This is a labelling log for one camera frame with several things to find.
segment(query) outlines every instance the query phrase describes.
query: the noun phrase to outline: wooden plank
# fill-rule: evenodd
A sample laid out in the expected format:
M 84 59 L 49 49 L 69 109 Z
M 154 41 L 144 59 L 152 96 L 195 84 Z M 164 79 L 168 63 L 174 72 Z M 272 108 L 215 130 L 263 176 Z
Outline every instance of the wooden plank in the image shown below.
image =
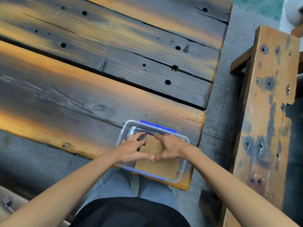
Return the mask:
M 198 146 L 205 112 L 0 41 L 0 129 L 94 159 L 130 119 Z M 169 185 L 188 190 L 192 172 Z
M 290 34 L 298 38 L 303 37 L 303 24 L 294 28 Z
M 250 47 L 245 53 L 232 62 L 230 66 L 230 73 L 235 74 L 242 71 L 246 67 L 247 61 L 251 58 L 251 56 L 252 47 Z
M 201 78 L 214 80 L 214 49 L 85 0 L 6 0 L 0 10 L 3 37 L 207 107 L 212 84 Z
M 282 209 L 300 40 L 267 26 L 256 31 L 233 175 Z M 223 226 L 240 226 L 229 210 Z
M 219 51 L 232 2 L 227 0 L 89 0 Z

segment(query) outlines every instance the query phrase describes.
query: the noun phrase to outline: clear plastic container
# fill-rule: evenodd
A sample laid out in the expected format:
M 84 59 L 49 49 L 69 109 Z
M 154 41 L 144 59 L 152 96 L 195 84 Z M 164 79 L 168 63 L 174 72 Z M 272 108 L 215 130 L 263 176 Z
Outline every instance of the clear plastic container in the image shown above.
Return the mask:
M 120 145 L 121 141 L 123 139 L 128 139 L 132 134 L 138 133 L 138 132 L 143 132 L 145 131 L 146 134 L 149 135 L 153 135 L 154 133 L 163 135 L 165 133 L 169 133 L 169 134 L 174 134 L 177 137 L 180 138 L 184 138 L 186 140 L 187 143 L 189 143 L 189 139 L 183 135 L 180 135 L 177 133 L 176 130 L 172 130 L 169 128 L 165 128 L 156 124 L 152 124 L 146 121 L 141 120 L 140 122 L 138 121 L 134 121 L 134 120 L 129 120 L 125 123 L 124 127 L 122 128 L 116 146 Z M 159 175 L 155 175 L 155 174 L 151 174 L 142 170 L 138 170 L 135 169 L 135 165 L 136 165 L 136 161 L 131 161 L 131 162 L 127 162 L 127 163 L 117 163 L 116 166 L 124 168 L 125 170 L 129 170 L 131 172 L 136 172 L 142 175 L 146 175 L 152 178 L 156 178 L 159 179 L 161 181 L 167 181 L 167 182 L 172 182 L 172 183 L 177 183 L 180 181 L 184 169 L 185 169 L 185 165 L 186 165 L 186 160 L 185 159 L 180 159 L 179 161 L 179 170 L 176 172 L 176 176 L 174 179 L 169 179 L 169 178 L 165 178 Z

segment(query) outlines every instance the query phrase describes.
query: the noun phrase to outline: concrete floor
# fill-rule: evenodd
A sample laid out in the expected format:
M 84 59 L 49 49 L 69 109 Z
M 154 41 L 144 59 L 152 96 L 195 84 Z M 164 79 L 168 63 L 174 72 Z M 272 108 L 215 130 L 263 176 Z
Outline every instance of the concrete floor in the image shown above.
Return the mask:
M 255 30 L 261 24 L 279 28 L 278 21 L 233 6 L 200 143 L 201 151 L 222 166 L 232 148 L 230 135 L 242 84 L 242 79 L 229 73 L 230 64 L 253 44 Z M 0 167 L 37 193 L 88 161 L 0 131 Z M 189 191 L 172 189 L 181 213 L 193 227 L 206 226 L 198 207 L 201 189 L 209 188 L 197 171 L 194 171 Z

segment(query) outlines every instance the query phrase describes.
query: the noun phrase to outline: cardboard piece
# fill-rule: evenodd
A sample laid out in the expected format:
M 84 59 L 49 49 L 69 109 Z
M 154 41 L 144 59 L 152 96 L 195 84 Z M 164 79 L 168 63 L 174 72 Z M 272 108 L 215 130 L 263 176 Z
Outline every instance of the cardboard piece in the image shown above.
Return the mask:
M 157 156 L 161 154 L 164 149 L 164 144 L 160 140 L 153 136 L 149 136 L 145 146 L 141 146 L 140 152 L 147 152 Z M 180 159 L 174 159 L 161 160 L 159 162 L 152 163 L 152 161 L 148 159 L 139 159 L 136 161 L 135 168 L 165 178 L 175 179 L 176 173 L 179 169 L 179 161 Z

